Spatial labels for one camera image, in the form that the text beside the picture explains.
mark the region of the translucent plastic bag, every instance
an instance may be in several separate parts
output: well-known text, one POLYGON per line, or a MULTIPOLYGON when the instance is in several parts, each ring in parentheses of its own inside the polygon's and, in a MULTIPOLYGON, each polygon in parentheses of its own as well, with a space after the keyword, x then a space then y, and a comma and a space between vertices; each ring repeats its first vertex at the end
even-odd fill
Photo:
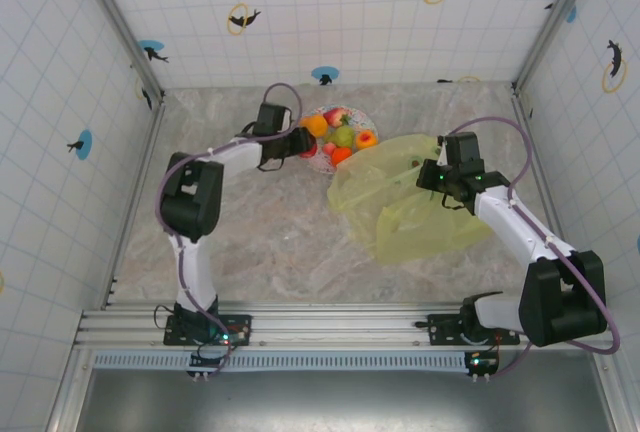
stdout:
POLYGON ((442 194, 416 187, 423 161, 438 154, 435 138, 407 135, 361 150, 338 166, 329 204, 381 264, 462 249, 491 235, 469 212, 442 207, 442 194))

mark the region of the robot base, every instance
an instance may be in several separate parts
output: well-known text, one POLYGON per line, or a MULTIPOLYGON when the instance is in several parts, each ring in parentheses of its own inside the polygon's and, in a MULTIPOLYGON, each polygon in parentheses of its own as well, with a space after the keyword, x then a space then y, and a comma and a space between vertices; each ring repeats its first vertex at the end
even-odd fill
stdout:
POLYGON ((468 332, 465 333, 461 314, 429 314, 426 324, 431 345, 471 345, 473 343, 479 346, 492 346, 496 345, 497 337, 500 337, 500 345, 520 344, 518 334, 511 335, 504 329, 484 329, 486 333, 478 333, 476 330, 471 339, 467 336, 468 332))
POLYGON ((173 314, 167 317, 164 345, 249 345, 252 319, 250 315, 218 315, 217 299, 208 312, 224 324, 229 335, 224 335, 200 312, 191 312, 176 303, 173 314))

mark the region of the marble floor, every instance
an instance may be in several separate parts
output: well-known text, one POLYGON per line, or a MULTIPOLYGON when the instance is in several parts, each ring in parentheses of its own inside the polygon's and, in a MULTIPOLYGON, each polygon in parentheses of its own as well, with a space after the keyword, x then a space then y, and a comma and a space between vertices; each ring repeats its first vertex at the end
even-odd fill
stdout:
MULTIPOLYGON (((367 113, 381 139, 411 133, 436 136, 474 117, 514 117, 505 83, 300 86, 306 111, 344 104, 367 113)), ((167 108, 145 179, 114 300, 173 300, 175 261, 153 215, 153 197, 175 151, 201 152, 227 142, 254 120, 263 88, 176 90, 167 108)), ((285 90, 271 101, 292 107, 285 90)), ((502 124, 476 130, 487 170, 519 172, 525 151, 502 124)), ((348 225, 327 205, 328 175, 302 159, 277 173, 251 171, 225 183, 222 213, 211 242, 214 284, 224 300, 416 302, 460 300, 491 290, 517 292, 524 281, 495 236, 465 250, 393 266, 377 264, 348 238, 348 225)), ((545 221, 529 172, 518 193, 545 221)))

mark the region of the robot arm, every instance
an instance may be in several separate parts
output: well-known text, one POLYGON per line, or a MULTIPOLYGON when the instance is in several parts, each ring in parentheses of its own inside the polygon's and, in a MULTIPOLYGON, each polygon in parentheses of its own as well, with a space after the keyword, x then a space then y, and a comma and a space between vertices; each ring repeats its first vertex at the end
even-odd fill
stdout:
MULTIPOLYGON (((223 179, 259 168, 272 159, 284 160, 311 150, 315 139, 305 128, 295 128, 284 137, 262 143, 250 140, 285 130, 290 120, 289 109, 263 103, 257 121, 251 124, 251 134, 245 132, 217 151, 210 151, 209 156, 184 165, 173 174, 163 190, 162 218, 180 235, 180 241, 175 236, 169 237, 177 266, 180 267, 182 255, 188 290, 196 303, 214 315, 217 314, 217 293, 212 282, 205 237, 213 231, 220 217, 223 179)), ((181 152, 173 154, 168 169, 187 156, 181 152)), ((179 288, 176 304, 176 308, 187 311, 187 315, 198 314, 182 288, 179 288)))
POLYGON ((542 347, 603 332, 607 323, 602 313, 547 245, 553 241, 604 301, 599 257, 592 251, 577 252, 556 237, 527 210, 515 192, 509 199, 507 179, 499 172, 485 171, 474 133, 440 137, 439 144, 442 149, 438 161, 424 162, 416 185, 444 194, 444 207, 466 208, 485 222, 527 271, 521 297, 497 293, 465 299, 461 309, 465 317, 463 334, 480 341, 486 337, 486 329, 516 330, 542 347), (448 206, 449 196, 463 205, 448 206), (516 205, 543 232, 544 239, 516 213, 516 205), (571 288, 563 289, 563 282, 571 288))

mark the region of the toy fruit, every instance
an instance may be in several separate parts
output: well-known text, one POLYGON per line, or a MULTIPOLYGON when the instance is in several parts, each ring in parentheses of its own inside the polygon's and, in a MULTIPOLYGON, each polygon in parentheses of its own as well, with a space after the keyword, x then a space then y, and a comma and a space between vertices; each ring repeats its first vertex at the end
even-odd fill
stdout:
POLYGON ((350 147, 338 147, 333 151, 333 154, 331 154, 331 163, 336 166, 343 160, 351 157, 352 154, 353 152, 351 152, 350 147))
POLYGON ((300 125, 306 127, 314 137, 323 137, 329 130, 329 124, 321 114, 305 117, 300 125))
POLYGON ((322 146, 322 151, 329 157, 331 157, 331 154, 333 154, 333 151, 336 150, 337 147, 338 146, 336 144, 332 144, 331 142, 329 142, 322 146))
POLYGON ((340 127, 349 123, 349 115, 342 107, 336 107, 322 114, 331 127, 340 127))
POLYGON ((301 154, 298 154, 298 157, 302 157, 303 159, 308 159, 316 155, 316 152, 318 152, 318 144, 314 140, 313 147, 311 147, 311 150, 309 150, 308 152, 303 152, 301 154))
POLYGON ((356 148, 358 150, 366 149, 378 145, 378 138, 371 130, 363 130, 356 136, 356 148))
POLYGON ((355 136, 356 133, 351 127, 342 125, 328 137, 327 142, 336 144, 338 147, 351 147, 355 136))

